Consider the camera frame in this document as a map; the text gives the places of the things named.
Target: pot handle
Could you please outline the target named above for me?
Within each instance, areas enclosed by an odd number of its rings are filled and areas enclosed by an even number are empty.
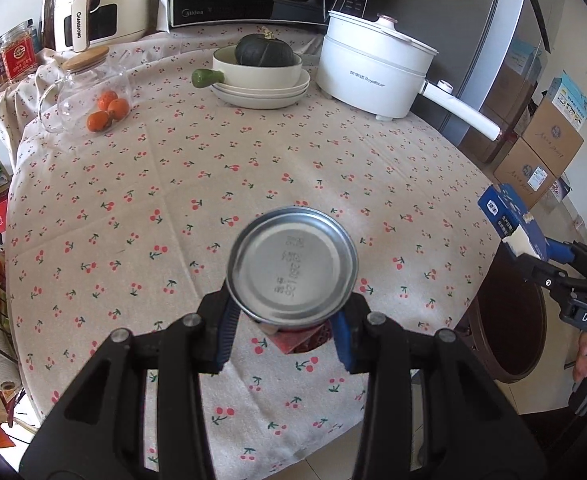
[[[496,123],[486,118],[478,112],[478,110],[471,108],[467,103],[463,103],[456,97],[452,96],[448,91],[439,88],[439,86],[432,85],[430,82],[425,81],[420,93],[430,101],[449,110],[452,114],[458,116],[470,126],[476,128],[489,140],[496,140],[502,135],[502,131]],[[442,81],[442,87],[451,88],[451,85]]]
[[[196,88],[205,88],[215,83],[224,83],[224,72],[197,68],[191,74],[191,84]]]
[[[47,87],[47,89],[43,92],[40,99],[38,100],[38,124],[40,124],[40,126],[42,126],[48,134],[59,134],[64,130],[64,128],[62,126],[59,128],[47,127],[47,126],[45,126],[45,123],[43,122],[43,103],[45,102],[45,99],[47,98],[49,93],[54,88],[56,88],[58,86],[58,83],[61,81],[62,81],[62,79],[59,79],[55,83],[49,85]]]

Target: label sticker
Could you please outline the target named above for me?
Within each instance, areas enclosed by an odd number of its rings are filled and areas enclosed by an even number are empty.
[[[72,1],[72,43],[74,52],[82,52],[90,46],[88,14],[90,0]]]
[[[489,209],[489,212],[493,215],[496,216],[497,215],[497,205],[493,200],[489,200],[487,202],[487,209]]]
[[[529,180],[527,181],[527,184],[529,184],[529,186],[534,191],[538,191],[540,186],[542,186],[542,183],[544,182],[545,178],[547,178],[547,172],[544,171],[540,166],[538,166],[529,178]]]

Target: blue gripper pad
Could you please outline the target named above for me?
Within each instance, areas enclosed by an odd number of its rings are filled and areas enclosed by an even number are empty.
[[[337,358],[344,365],[345,370],[352,373],[353,354],[351,352],[351,337],[345,313],[339,311],[331,316],[329,321],[336,345]]]

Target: stack of plates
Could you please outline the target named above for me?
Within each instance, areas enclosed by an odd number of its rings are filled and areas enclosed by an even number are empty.
[[[310,79],[309,73],[302,70],[298,82],[291,88],[261,90],[216,83],[212,86],[212,91],[220,99],[234,106],[254,110],[273,110],[292,105],[302,99],[309,88]]]

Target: midea logo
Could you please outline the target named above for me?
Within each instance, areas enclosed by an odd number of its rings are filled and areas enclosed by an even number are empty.
[[[204,11],[202,11],[202,10],[189,10],[189,9],[184,9],[182,11],[183,18],[188,18],[189,16],[196,16],[197,14],[204,14]]]

